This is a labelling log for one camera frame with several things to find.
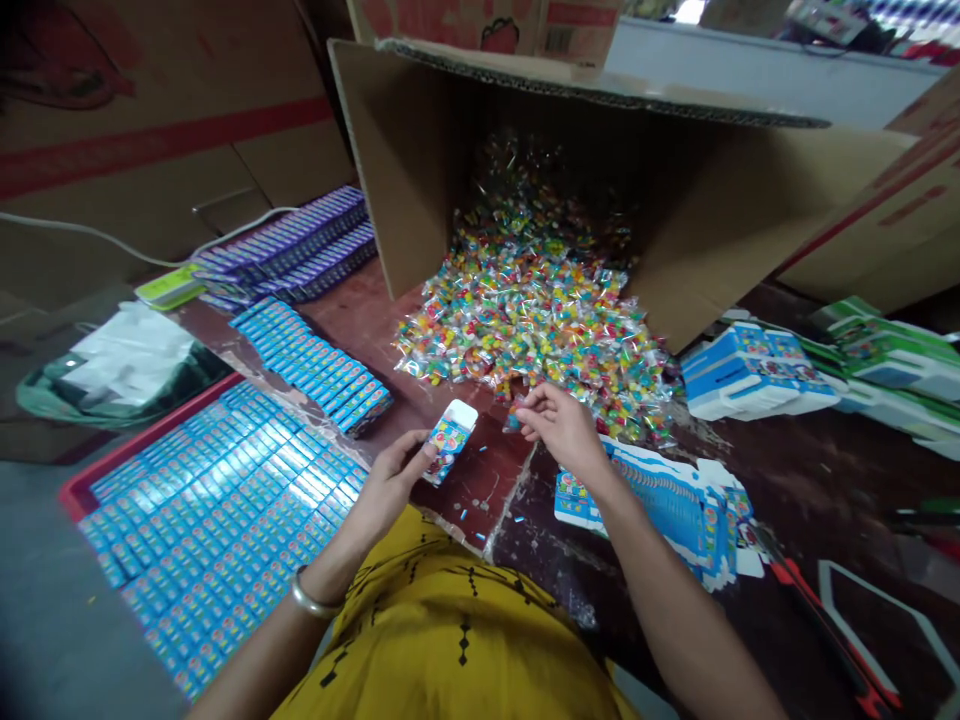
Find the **wooden table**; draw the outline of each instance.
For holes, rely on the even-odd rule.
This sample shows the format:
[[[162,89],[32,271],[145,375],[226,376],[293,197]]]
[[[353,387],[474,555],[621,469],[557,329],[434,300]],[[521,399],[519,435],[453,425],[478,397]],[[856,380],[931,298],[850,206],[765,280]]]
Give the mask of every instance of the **wooden table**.
[[[413,502],[466,546],[551,592],[598,653],[665,694],[610,544],[553,517],[556,463],[549,454],[531,451],[519,435],[504,435],[506,410],[479,385],[431,386],[394,370],[400,359],[391,346],[397,322],[420,300],[413,292],[392,303],[374,260],[322,299],[298,308],[321,337],[369,367],[395,397],[394,407],[352,445],[372,460],[402,431],[432,427],[454,397],[476,407],[477,429],[454,469],[440,488],[418,483]],[[815,307],[772,286],[757,288],[742,305],[796,329]],[[174,317],[261,389],[310,422],[327,422],[312,401],[263,370],[225,316],[193,301]],[[817,561],[833,560],[926,614],[960,657],[960,612],[904,576],[882,520],[885,511],[953,493],[956,464],[903,433],[835,411],[708,424],[674,403],[673,414],[678,446],[664,454],[722,461],[814,589]],[[897,685],[907,716],[933,717],[952,684],[913,620],[849,581],[835,579],[834,587],[837,606]],[[859,717],[843,676],[769,572],[762,580],[740,578],[715,597],[792,717]]]

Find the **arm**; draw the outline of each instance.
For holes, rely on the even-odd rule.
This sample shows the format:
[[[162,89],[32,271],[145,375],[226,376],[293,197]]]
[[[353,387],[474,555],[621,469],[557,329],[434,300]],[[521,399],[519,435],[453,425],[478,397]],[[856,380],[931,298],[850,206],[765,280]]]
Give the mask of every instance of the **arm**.
[[[411,430],[377,456],[340,530],[300,576],[309,597],[323,605],[343,602],[364,558],[393,527],[436,456],[432,445],[424,446],[404,467],[407,453],[429,434]],[[217,675],[190,720],[269,718],[307,674],[329,624],[287,595]]]
[[[535,388],[526,404],[517,412],[524,435],[542,439],[597,503],[650,651],[674,696],[699,720],[785,718],[720,607],[610,465],[587,408],[553,385]]]

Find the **hand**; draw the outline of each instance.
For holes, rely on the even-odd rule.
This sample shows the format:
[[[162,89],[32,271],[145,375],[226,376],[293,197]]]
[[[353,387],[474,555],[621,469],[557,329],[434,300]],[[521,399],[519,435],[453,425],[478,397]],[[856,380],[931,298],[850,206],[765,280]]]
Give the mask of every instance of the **hand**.
[[[410,491],[437,456],[433,445],[423,445],[429,430],[410,430],[377,455],[360,497],[344,520],[343,530],[372,548],[400,517]],[[407,454],[423,445],[404,467]]]
[[[597,424],[587,406],[556,385],[537,385],[517,410],[520,432],[530,442],[543,440],[554,459],[589,489],[609,469]]]

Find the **colorful candy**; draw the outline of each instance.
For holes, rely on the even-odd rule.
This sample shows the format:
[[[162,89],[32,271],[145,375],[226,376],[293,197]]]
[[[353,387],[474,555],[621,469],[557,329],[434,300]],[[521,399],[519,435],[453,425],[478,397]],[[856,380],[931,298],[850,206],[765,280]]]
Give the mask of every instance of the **colorful candy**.
[[[630,236],[614,193],[588,204],[561,191],[573,177],[562,153],[510,132],[488,138],[478,170],[476,204],[455,214],[453,249],[400,324],[397,368],[480,382],[504,404],[550,381],[612,437],[669,444],[670,358],[636,300],[620,299]]]

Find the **open cardboard box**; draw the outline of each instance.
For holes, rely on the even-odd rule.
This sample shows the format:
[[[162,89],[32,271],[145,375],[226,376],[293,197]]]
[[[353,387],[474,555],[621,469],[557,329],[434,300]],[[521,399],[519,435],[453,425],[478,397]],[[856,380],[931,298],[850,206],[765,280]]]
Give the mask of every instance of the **open cardboard box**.
[[[541,58],[396,39],[330,51],[392,298],[437,272],[478,141],[512,124],[639,184],[628,292],[673,351],[905,147],[893,133],[824,129],[741,98]]]
[[[884,313],[960,283],[958,107],[954,68],[887,126],[916,144],[791,258],[781,282],[828,303],[858,295]]]

